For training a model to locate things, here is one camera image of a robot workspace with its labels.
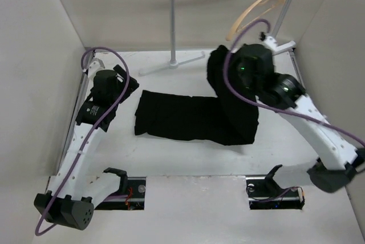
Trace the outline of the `beige plastic hanger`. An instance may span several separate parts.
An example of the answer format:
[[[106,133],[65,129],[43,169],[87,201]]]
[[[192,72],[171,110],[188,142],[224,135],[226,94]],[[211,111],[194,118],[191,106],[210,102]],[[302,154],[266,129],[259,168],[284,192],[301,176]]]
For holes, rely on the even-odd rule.
[[[262,18],[270,11],[280,7],[285,3],[285,0],[256,0],[249,5],[235,20],[225,36],[225,40],[230,42],[234,36],[242,31],[255,20]]]

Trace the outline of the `black trousers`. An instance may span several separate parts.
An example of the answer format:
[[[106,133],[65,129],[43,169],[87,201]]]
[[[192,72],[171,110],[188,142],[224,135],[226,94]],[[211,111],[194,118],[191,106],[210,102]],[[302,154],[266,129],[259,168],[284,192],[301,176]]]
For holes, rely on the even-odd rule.
[[[221,145],[253,144],[259,125],[258,107],[234,96],[223,79],[228,49],[210,53],[207,81],[216,97],[183,96],[144,90],[135,112],[134,134],[178,140],[209,140]]]

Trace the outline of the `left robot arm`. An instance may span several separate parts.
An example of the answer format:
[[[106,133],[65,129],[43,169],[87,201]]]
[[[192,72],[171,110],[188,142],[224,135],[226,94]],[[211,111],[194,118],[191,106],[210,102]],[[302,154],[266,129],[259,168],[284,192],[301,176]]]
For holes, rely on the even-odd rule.
[[[93,86],[76,116],[64,160],[47,190],[38,193],[34,200],[40,214],[35,229],[37,236],[48,231],[40,228],[44,221],[51,227],[61,225],[84,230],[100,204],[124,198],[128,191],[124,170],[106,168],[94,180],[88,179],[87,172],[99,143],[116,117],[118,106],[139,84],[130,77],[127,66],[106,69],[100,59],[94,59],[86,73]]]

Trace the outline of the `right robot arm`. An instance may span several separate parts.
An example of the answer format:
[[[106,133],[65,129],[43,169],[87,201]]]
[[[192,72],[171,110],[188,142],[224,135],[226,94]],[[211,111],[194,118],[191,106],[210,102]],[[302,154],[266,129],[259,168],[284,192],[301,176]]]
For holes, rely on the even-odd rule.
[[[318,189],[335,193],[361,173],[364,141],[331,125],[295,77],[276,72],[273,56],[277,52],[275,39],[266,33],[262,43],[243,44],[230,52],[224,68],[226,85],[240,100],[273,111],[290,123],[317,154],[315,161],[295,171]]]

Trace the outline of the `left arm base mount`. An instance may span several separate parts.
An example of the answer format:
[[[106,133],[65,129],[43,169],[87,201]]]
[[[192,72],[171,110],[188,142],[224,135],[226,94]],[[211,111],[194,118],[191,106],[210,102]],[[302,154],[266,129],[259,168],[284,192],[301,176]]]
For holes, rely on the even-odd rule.
[[[124,193],[118,193],[121,198],[112,202],[120,210],[144,210],[147,181],[145,177],[130,177]]]

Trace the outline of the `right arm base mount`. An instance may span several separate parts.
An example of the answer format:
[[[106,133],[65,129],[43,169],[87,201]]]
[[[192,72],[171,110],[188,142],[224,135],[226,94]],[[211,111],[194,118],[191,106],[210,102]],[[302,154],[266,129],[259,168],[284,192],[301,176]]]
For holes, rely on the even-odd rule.
[[[276,165],[266,175],[246,176],[246,194],[250,210],[302,210],[305,194],[300,186],[281,188],[274,176],[282,165]]]

